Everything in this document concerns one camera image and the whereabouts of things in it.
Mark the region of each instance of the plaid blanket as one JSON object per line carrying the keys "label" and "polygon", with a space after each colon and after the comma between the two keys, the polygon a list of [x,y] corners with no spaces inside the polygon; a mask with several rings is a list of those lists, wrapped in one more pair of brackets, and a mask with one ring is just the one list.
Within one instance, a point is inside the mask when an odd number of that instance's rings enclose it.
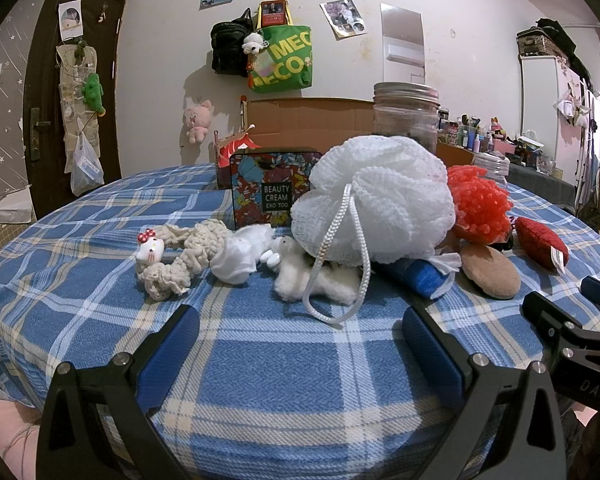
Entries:
{"label": "plaid blanket", "polygon": [[[141,230],[211,217],[233,225],[230,192],[215,187],[212,166],[141,173],[60,208],[3,248],[0,395],[42,408],[58,363],[92,367],[133,352],[188,303],[200,311],[200,337],[152,419],[188,470],[253,480],[404,478],[451,418],[402,340],[400,320],[415,298],[373,276],[360,313],[336,330],[301,302],[279,301],[268,270],[236,287],[204,272],[189,294],[161,303],[138,284]],[[523,368],[542,352],[520,316],[532,290],[600,330],[599,311],[578,291],[584,276],[600,279],[600,237],[545,200],[510,192],[514,214],[546,222],[565,241],[566,274],[547,273],[516,246],[516,298],[487,298],[461,273],[430,311],[469,352]]]}

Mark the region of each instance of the pink plush toy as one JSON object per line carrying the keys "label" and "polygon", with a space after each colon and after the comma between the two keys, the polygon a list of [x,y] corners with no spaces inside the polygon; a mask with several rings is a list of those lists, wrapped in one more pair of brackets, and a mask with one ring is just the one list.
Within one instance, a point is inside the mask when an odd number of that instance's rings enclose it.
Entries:
{"label": "pink plush toy", "polygon": [[195,144],[205,140],[211,125],[211,101],[207,99],[202,104],[187,107],[184,110],[184,122],[189,128],[189,142]]}

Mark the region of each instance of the yellow bag handle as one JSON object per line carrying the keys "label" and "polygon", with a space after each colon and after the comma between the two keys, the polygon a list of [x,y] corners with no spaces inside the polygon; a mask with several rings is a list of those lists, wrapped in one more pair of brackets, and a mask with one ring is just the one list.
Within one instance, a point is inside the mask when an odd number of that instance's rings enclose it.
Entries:
{"label": "yellow bag handle", "polygon": [[[291,19],[291,13],[289,12],[289,2],[284,0],[285,3],[285,14],[286,14],[286,24],[293,25],[294,20]],[[256,26],[256,30],[262,28],[262,2],[258,6],[258,23]]]}

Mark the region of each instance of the gray wallpaper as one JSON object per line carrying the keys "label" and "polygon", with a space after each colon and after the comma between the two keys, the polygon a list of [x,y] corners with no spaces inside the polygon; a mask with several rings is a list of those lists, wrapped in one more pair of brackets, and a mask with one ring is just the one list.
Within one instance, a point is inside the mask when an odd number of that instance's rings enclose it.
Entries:
{"label": "gray wallpaper", "polygon": [[45,0],[19,0],[0,26],[0,200],[27,186],[22,99],[33,31]]}

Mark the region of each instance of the red polka dot bow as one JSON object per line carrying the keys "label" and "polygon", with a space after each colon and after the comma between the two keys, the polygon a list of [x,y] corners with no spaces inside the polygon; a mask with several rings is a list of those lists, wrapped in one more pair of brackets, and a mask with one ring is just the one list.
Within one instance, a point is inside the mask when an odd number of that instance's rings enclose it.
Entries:
{"label": "red polka dot bow", "polygon": [[155,231],[151,228],[147,228],[144,233],[138,235],[138,243],[144,244],[152,236],[155,236]]}

